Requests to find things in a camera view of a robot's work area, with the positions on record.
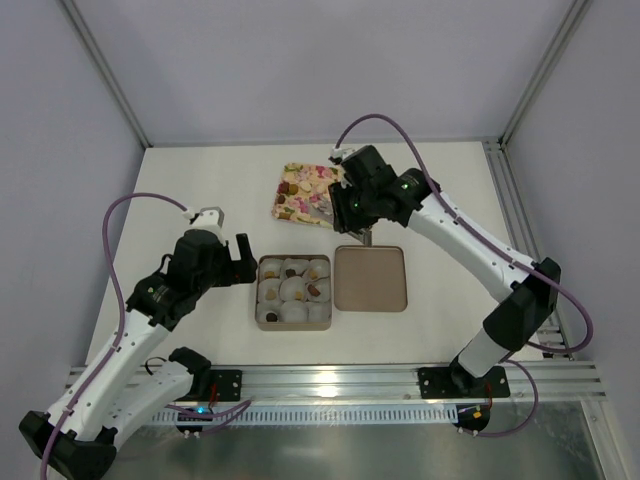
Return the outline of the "metal tongs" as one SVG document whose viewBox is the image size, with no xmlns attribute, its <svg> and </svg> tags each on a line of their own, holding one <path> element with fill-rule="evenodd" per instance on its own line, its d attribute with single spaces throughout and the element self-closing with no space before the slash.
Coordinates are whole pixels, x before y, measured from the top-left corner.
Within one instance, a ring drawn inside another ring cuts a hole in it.
<svg viewBox="0 0 640 480">
<path fill-rule="evenodd" d="M 334 229 L 333 225 L 333 215 L 330 214 L 326 209 L 318 209 L 313 204 L 309 206 L 310 214 L 320 218 L 329 224 L 329 226 Z M 346 232 L 346 235 L 354 238 L 359 241 L 365 247 L 371 247 L 373 245 L 373 236 L 371 229 L 360 229 L 355 232 L 349 231 Z"/>
</svg>

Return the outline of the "brown wedge chocolate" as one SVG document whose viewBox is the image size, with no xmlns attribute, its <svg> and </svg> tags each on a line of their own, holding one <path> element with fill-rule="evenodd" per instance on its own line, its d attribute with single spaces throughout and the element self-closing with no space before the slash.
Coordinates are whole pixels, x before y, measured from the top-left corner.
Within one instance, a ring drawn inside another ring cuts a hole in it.
<svg viewBox="0 0 640 480">
<path fill-rule="evenodd" d="M 321 294 L 321 292 L 314 285 L 309 285 L 307 287 L 307 290 L 312 296 L 319 296 Z"/>
</svg>

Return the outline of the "gold tin lid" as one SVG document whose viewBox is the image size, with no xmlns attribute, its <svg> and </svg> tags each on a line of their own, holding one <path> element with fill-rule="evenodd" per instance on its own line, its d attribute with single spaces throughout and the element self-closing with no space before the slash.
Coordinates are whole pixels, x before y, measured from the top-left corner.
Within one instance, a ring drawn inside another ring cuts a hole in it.
<svg viewBox="0 0 640 480">
<path fill-rule="evenodd" d="M 399 313 L 408 306 L 405 258 L 398 246 L 338 247 L 333 280 L 340 311 Z"/>
</svg>

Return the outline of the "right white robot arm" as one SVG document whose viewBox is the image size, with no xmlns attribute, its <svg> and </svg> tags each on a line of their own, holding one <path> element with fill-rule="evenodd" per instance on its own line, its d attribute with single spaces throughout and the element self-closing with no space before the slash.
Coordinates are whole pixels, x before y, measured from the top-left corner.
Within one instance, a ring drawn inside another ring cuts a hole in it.
<svg viewBox="0 0 640 480">
<path fill-rule="evenodd" d="M 343 170 L 341 181 L 328 188 L 335 231 L 355 233 L 381 219 L 395 222 L 434 242 L 496 301 L 448 368 L 457 394 L 480 394 L 491 369 L 520 351 L 555 310 L 559 265 L 549 258 L 535 262 L 467 222 L 438 183 L 417 168 L 396 174 L 372 145 L 335 148 L 330 160 Z"/>
</svg>

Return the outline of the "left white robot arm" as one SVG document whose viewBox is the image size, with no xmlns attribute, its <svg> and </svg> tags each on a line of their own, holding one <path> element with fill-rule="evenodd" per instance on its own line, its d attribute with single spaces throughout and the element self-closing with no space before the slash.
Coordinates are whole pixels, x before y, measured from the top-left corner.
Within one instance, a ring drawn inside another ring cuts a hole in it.
<svg viewBox="0 0 640 480">
<path fill-rule="evenodd" d="M 123 443 L 155 412 L 183 398 L 206 396 L 214 384 L 211 362 L 187 348 L 174 350 L 135 390 L 125 389 L 138 367 L 191 314 L 211 289 L 252 284 L 257 261 L 249 239 L 236 237 L 240 257 L 211 230 L 190 229 L 160 269 L 119 298 L 113 338 L 67 392 L 46 411 L 30 411 L 19 430 L 41 459 L 41 470 L 66 479 L 100 479 Z"/>
</svg>

